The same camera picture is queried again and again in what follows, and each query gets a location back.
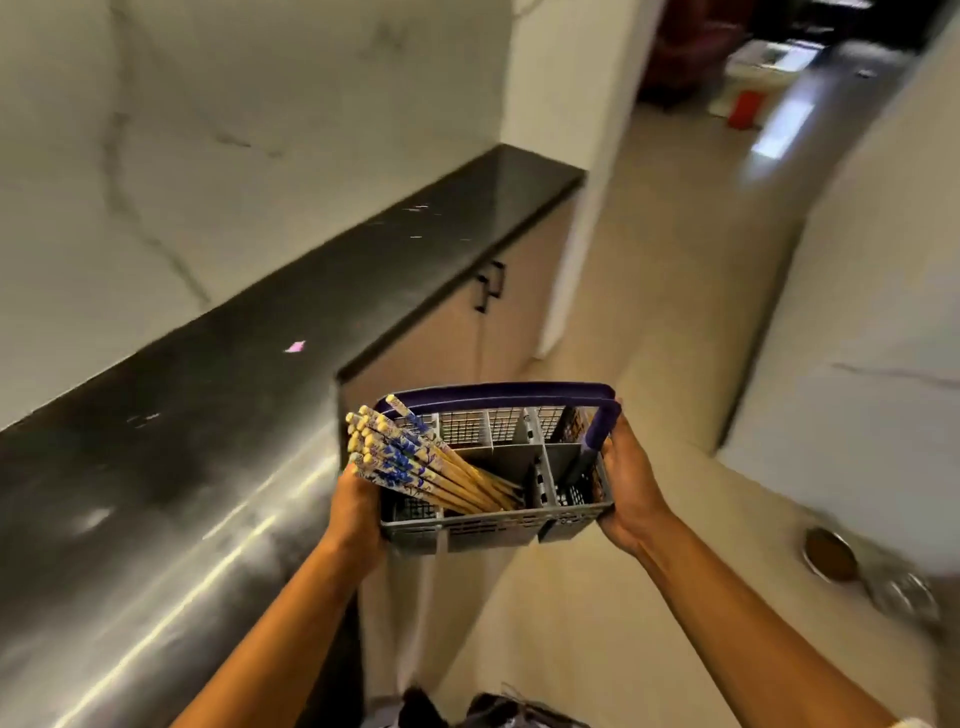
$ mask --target purple handle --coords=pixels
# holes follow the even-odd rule
[[[597,413],[584,435],[584,449],[599,451],[620,416],[620,403],[606,384],[573,381],[510,381],[427,387],[396,395],[416,414],[453,412],[498,407],[560,405],[596,407]],[[393,408],[380,400],[377,412],[392,414]]]

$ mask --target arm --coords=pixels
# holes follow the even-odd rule
[[[621,417],[604,448],[607,537],[647,570],[745,728],[889,728],[897,720],[824,659],[669,509]]]
[[[378,504],[376,486],[349,467],[320,543],[173,728],[296,723],[353,593],[382,555]]]

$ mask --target left hand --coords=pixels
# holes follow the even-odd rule
[[[337,479],[330,502],[330,524],[320,546],[334,551],[356,583],[383,558],[380,537],[380,489],[364,480],[351,463]]]

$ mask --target hand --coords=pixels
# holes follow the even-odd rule
[[[380,489],[364,480],[352,463],[337,479],[330,501],[330,524],[320,547],[336,554],[357,585],[383,558]]]
[[[600,518],[600,527],[615,546],[637,556],[651,528],[673,514],[660,492],[647,453],[622,414],[604,443],[603,463],[614,507]]]

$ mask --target black cabinet handle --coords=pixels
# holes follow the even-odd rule
[[[490,292],[490,295],[495,299],[498,299],[503,295],[503,284],[507,281],[507,264],[501,263],[499,260],[495,260],[493,263],[491,263],[491,265],[496,269],[499,282],[497,283],[495,290]]]
[[[483,291],[480,294],[480,304],[473,307],[473,310],[480,313],[487,313],[487,303],[490,302],[490,279],[484,275],[478,275],[477,280],[483,284]]]

